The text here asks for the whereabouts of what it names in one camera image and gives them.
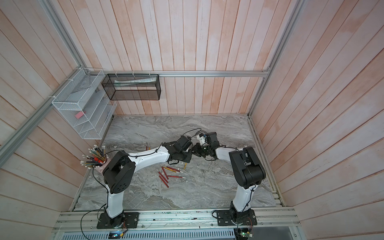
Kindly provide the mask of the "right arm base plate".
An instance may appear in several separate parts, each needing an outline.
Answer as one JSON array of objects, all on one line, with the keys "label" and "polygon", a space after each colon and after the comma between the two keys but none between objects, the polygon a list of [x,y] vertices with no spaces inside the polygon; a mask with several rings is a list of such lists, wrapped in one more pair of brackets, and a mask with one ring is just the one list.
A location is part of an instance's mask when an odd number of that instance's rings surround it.
[{"label": "right arm base plate", "polygon": [[258,224],[255,212],[248,209],[245,212],[236,210],[214,210],[212,216],[217,220],[219,226],[256,226]]}]

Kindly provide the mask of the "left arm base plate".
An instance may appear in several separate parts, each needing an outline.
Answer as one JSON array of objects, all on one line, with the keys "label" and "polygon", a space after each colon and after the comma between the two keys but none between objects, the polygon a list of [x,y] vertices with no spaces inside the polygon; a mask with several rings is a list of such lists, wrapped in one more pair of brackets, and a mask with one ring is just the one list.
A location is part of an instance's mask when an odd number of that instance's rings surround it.
[{"label": "left arm base plate", "polygon": [[99,217],[97,229],[135,229],[139,220],[138,212],[121,213],[115,218],[110,218],[107,213]]}]

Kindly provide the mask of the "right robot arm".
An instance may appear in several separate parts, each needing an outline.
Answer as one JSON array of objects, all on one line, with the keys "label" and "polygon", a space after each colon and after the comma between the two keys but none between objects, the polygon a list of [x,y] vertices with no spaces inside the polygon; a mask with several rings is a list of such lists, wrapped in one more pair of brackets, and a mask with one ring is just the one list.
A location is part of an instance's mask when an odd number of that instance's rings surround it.
[{"label": "right robot arm", "polygon": [[256,225],[256,215],[251,208],[253,195],[266,178],[266,171],[254,148],[241,150],[220,145],[217,133],[197,134],[198,143],[192,153],[198,157],[212,157],[231,163],[238,184],[235,198],[228,210],[214,210],[213,217],[219,226]]}]

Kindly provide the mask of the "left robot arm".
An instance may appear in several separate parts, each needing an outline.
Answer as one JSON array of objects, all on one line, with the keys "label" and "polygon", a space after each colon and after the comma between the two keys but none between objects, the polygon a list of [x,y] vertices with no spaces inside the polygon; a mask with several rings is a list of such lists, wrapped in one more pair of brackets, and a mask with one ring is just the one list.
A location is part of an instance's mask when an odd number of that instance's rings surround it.
[{"label": "left robot arm", "polygon": [[193,143],[190,137],[181,136],[178,140],[162,143],[159,147],[135,154],[118,151],[103,170],[104,182],[108,191],[105,212],[101,215],[102,224],[112,228],[123,225],[124,191],[138,170],[169,161],[188,163],[192,157]]}]

